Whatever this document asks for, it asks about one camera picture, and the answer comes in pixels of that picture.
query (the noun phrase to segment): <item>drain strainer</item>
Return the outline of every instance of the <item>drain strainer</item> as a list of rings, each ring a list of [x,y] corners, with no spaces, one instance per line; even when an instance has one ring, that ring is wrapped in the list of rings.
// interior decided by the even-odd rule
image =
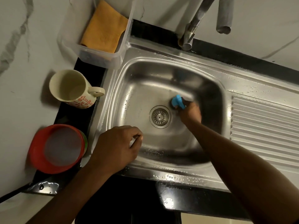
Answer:
[[[162,105],[153,107],[149,114],[151,124],[159,129],[168,127],[171,122],[170,117],[169,109]]]

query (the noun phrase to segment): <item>chrome faucet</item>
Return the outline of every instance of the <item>chrome faucet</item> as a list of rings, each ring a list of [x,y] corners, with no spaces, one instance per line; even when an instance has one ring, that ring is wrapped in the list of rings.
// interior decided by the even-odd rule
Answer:
[[[200,4],[195,16],[185,27],[183,36],[178,40],[179,46],[183,50],[192,48],[193,37],[201,19],[209,10],[215,0],[203,0]],[[216,30],[220,34],[229,34],[233,20],[234,0],[219,0],[218,18]]]

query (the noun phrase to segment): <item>blue sponge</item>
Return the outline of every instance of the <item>blue sponge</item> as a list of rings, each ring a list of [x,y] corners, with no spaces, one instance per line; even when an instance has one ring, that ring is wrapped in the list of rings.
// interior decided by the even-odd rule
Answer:
[[[182,97],[180,95],[176,95],[174,98],[171,100],[172,106],[179,106],[181,109],[185,109],[185,105],[183,104]]]

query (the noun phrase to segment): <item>cream mug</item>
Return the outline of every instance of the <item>cream mug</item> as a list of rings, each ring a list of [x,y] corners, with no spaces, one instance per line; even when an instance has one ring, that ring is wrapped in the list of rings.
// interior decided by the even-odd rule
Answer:
[[[97,97],[103,96],[105,90],[93,87],[79,71],[62,70],[50,79],[51,94],[68,105],[84,109],[91,107]]]

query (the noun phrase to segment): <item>orange cloth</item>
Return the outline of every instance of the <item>orange cloth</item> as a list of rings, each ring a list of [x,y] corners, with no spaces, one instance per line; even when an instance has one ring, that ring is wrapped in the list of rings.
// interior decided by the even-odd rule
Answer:
[[[100,0],[84,32],[81,44],[88,48],[114,53],[127,24],[127,18],[115,11],[107,2]]]

